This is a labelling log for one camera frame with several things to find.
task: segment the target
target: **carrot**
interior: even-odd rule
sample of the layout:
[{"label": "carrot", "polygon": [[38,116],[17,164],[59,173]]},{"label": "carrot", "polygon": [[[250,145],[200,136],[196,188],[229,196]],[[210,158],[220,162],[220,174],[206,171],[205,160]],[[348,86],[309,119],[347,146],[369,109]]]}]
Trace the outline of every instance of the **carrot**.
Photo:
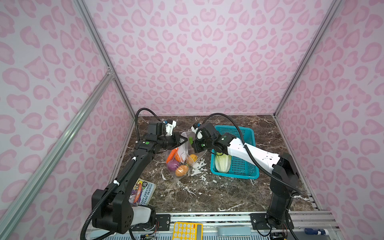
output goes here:
[{"label": "carrot", "polygon": [[175,159],[177,162],[181,162],[181,158],[178,153],[175,153]]},{"label": "carrot", "polygon": [[140,195],[141,195],[142,186],[143,186],[142,183],[139,183],[139,189],[137,190],[136,197],[135,197],[135,200],[133,201],[133,203],[136,203],[139,200]]},{"label": "carrot", "polygon": [[175,156],[175,153],[177,153],[177,150],[178,150],[179,148],[177,147],[177,148],[175,148],[175,149],[173,149],[172,151],[171,151],[171,153],[169,154],[169,156],[168,156],[168,158],[167,158],[167,160],[166,160],[166,163],[168,163],[169,161],[171,161],[172,159],[173,159],[173,157]]}]

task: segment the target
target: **light blue object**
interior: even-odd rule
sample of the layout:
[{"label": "light blue object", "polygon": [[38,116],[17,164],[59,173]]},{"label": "light blue object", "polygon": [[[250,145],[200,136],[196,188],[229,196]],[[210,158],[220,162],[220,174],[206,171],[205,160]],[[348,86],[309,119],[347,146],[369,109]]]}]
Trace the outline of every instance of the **light blue object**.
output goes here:
[{"label": "light blue object", "polygon": [[[217,131],[219,131],[220,134],[228,132],[232,135],[235,135],[236,137],[240,137],[240,134],[234,126],[217,125],[215,126],[215,128]],[[251,144],[252,146],[256,146],[255,133],[253,132],[253,130],[248,127],[239,128],[243,133],[245,142]],[[257,179],[260,175],[259,168],[257,168],[255,165],[250,164],[249,162],[234,156],[232,156],[231,168],[229,169],[228,173],[221,173],[217,171],[215,167],[215,157],[216,155],[212,154],[211,172],[213,174],[220,175],[223,177],[235,177],[241,179]]]},{"label": "light blue object", "polygon": [[217,236],[229,237],[229,236],[250,236],[250,227],[219,227],[217,228]]}]

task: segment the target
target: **plastic bag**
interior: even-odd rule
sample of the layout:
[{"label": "plastic bag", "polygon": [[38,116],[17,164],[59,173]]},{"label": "plastic bag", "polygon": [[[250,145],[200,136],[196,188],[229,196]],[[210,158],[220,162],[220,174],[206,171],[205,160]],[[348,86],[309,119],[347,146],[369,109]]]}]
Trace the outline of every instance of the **plastic bag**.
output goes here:
[{"label": "plastic bag", "polygon": [[[178,149],[174,152],[175,155],[166,162],[168,171],[175,179],[181,179],[187,175],[191,167],[206,153],[206,150],[203,152],[195,153],[191,145],[191,142],[193,142],[195,139],[194,132],[183,132],[181,135],[188,138],[188,141],[179,146]],[[171,152],[172,151],[167,151],[166,156],[169,157]]]}]

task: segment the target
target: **marble tabletop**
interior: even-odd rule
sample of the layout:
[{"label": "marble tabletop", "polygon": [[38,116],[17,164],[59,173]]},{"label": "marble tabletop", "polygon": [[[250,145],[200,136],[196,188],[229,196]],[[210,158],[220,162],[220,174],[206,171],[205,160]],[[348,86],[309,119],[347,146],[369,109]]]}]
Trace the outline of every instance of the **marble tabletop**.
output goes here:
[{"label": "marble tabletop", "polygon": [[[272,116],[232,116],[239,126],[252,128],[255,132],[256,146],[263,150],[282,154],[288,152]],[[166,117],[177,121],[175,131],[188,131],[192,124],[203,122],[205,116]],[[140,135],[146,133],[148,121],[155,117],[139,117]],[[209,120],[214,125],[231,125],[221,116]],[[122,161],[121,169],[127,161],[127,155],[133,150],[136,133],[133,131],[128,149]],[[180,180],[169,174],[166,155],[157,154],[141,174],[141,178],[157,184],[150,204],[157,212],[205,212],[205,211],[266,211],[271,201],[270,178],[260,172],[258,179],[236,179],[221,177],[210,171],[210,153],[207,152],[189,173]],[[305,193],[302,182],[299,188]],[[291,210],[313,210],[307,195],[296,198]]]}]

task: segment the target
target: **pink leopard print wall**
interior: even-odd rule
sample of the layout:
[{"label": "pink leopard print wall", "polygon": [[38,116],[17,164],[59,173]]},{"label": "pink leopard print wall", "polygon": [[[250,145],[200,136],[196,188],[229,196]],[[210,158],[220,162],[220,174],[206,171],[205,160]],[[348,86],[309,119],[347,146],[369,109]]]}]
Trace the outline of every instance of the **pink leopard print wall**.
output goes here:
[{"label": "pink leopard print wall", "polygon": [[383,10],[346,1],[279,116],[346,240],[384,235]]},{"label": "pink leopard print wall", "polygon": [[9,239],[79,239],[91,196],[109,183],[131,121],[111,82]]},{"label": "pink leopard print wall", "polygon": [[86,0],[134,110],[273,113],[331,0]]},{"label": "pink leopard print wall", "polygon": [[0,1],[0,218],[105,73],[71,0]]}]

